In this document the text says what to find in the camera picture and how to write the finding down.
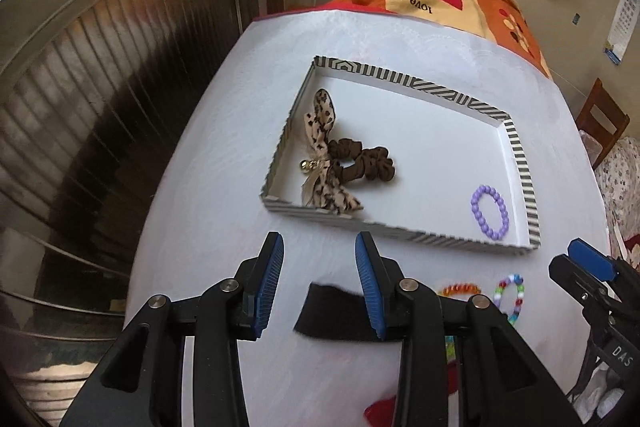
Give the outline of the striped shallow cardboard tray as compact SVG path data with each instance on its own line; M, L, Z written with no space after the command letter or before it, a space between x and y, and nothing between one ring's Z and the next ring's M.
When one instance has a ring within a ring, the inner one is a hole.
M347 190L362 209L306 207L304 116L314 94L337 109L332 139L382 145L393 180ZM318 55L293 102L260 191L265 207L325 225L412 243L524 254L541 245L532 174L511 116L472 95L394 70Z

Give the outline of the wooden chair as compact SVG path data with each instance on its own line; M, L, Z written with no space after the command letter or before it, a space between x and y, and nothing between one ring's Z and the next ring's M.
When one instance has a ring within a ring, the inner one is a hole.
M597 78L575 122L587 140L585 148L592 168L596 169L627 129L630 117Z

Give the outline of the wall calendar poster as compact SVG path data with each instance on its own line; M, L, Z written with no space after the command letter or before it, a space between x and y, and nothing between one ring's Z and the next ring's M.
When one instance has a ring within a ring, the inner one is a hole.
M605 55L614 65L620 65L623 60L638 18L639 0L620 0L618 2L604 46Z

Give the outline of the black velvet hair band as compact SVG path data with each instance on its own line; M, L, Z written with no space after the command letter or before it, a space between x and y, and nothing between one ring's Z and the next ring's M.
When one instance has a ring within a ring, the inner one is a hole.
M294 331L319 340L378 342L361 295L318 283L309 285Z

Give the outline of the floral fabric bedding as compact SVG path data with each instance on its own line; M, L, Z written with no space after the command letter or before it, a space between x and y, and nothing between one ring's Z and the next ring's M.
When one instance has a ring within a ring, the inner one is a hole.
M603 199L610 254L639 271L639 140L618 140L594 175Z

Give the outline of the red satin bow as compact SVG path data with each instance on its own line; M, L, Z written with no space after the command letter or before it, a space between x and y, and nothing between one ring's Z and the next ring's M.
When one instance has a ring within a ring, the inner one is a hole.
M457 427L459 421L459 392L457 365L451 362L447 366L448 371L448 425ZM369 405L363 412L363 416L372 427L392 427L396 397L378 400Z

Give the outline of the leopard print ribbon bow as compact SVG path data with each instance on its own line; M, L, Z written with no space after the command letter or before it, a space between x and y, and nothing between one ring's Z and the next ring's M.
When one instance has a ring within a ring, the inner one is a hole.
M310 158L302 162L307 176L302 185L302 203L333 213L361 210L359 200L346 190L333 169L329 136L335 124L335 110L329 92L319 89L312 106L314 110L304 116Z

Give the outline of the dark wooden slatted door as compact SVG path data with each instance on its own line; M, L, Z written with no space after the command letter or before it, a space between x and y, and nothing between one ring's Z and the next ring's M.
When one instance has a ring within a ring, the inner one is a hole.
M163 173L239 39L236 0L92 0L1 103L1 365L58 425L124 324Z

